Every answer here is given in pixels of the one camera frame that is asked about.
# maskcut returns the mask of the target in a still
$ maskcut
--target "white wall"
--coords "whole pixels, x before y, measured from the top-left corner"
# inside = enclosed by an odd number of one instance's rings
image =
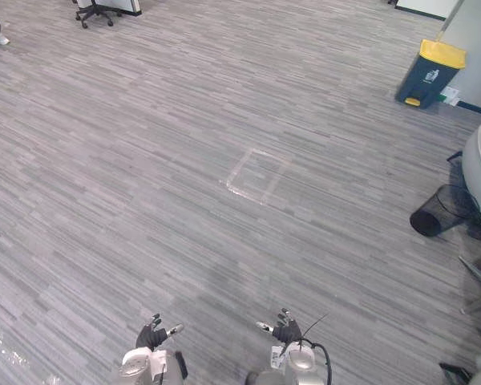
[[[446,18],[457,0],[399,0],[398,6]]]
[[[481,0],[465,0],[441,41],[467,51],[467,67],[449,86],[460,90],[463,102],[481,107]]]

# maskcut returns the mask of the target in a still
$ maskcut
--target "gray carpet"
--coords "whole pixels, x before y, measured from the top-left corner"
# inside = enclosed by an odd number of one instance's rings
[[[408,217],[481,115],[394,102],[441,22],[384,1],[0,1],[0,384],[106,383],[158,311],[193,384],[269,363],[281,306],[333,383],[473,368],[481,294],[465,227]]]

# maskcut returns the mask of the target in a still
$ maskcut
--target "wastebasket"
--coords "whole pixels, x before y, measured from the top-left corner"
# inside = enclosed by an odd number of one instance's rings
[[[465,54],[459,48],[424,39],[395,99],[410,106],[429,107],[456,73],[465,67]]]
[[[466,188],[444,184],[410,216],[411,226],[426,237],[439,235],[479,216],[479,206]]]

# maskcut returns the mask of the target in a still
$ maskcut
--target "square outline on floor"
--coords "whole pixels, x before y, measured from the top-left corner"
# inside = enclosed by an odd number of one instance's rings
[[[267,156],[269,158],[272,158],[280,163],[279,169],[276,171],[276,176],[272,178],[272,180],[269,182],[269,185],[267,186],[267,189],[264,191],[262,194],[262,197],[260,199],[257,199],[253,197],[250,193],[248,193],[245,190],[242,190],[241,188],[238,188],[233,185],[233,181],[241,171],[241,169],[244,167],[246,162],[249,160],[252,154],[257,154],[257,155],[262,155],[262,156]],[[239,195],[243,198],[246,198],[250,201],[257,202],[259,205],[267,205],[267,202],[271,195],[274,192],[274,189],[276,188],[278,182],[280,181],[281,177],[283,176],[283,173],[285,170],[289,167],[290,163],[292,160],[286,159],[284,157],[279,157],[279,156],[274,156],[272,154],[269,154],[268,152],[258,150],[256,148],[251,148],[246,153],[244,156],[242,156],[242,159],[239,160],[239,162],[235,165],[233,170],[230,172],[230,175],[228,175],[228,179],[226,180],[226,188],[236,194]]]

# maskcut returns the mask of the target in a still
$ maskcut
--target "cable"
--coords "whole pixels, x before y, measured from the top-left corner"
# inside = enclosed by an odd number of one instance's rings
[[[316,326],[320,321],[322,321],[326,315],[328,315],[329,313],[326,313],[324,314],[322,317],[320,317],[316,322],[314,322],[307,330],[305,333],[303,333],[302,337],[305,337],[306,336],[306,333],[308,333],[310,331],[310,329],[312,329],[314,326]]]
[[[166,368],[166,364],[162,366],[162,373],[160,374],[160,381],[159,385],[162,385],[162,381],[164,381],[164,369]]]
[[[309,339],[307,338],[298,338],[296,339],[296,341],[293,341],[293,342],[299,342],[299,343],[302,343],[303,341],[306,341],[307,343],[310,344],[310,347],[312,349],[315,349],[316,347],[320,347],[324,353],[324,356],[326,357],[326,369],[328,371],[328,379],[326,380],[326,385],[331,385],[331,378],[333,376],[332,374],[332,371],[331,371],[331,361],[329,360],[329,354],[328,354],[328,351],[320,344],[320,343],[315,343],[315,342],[312,342],[310,341]]]

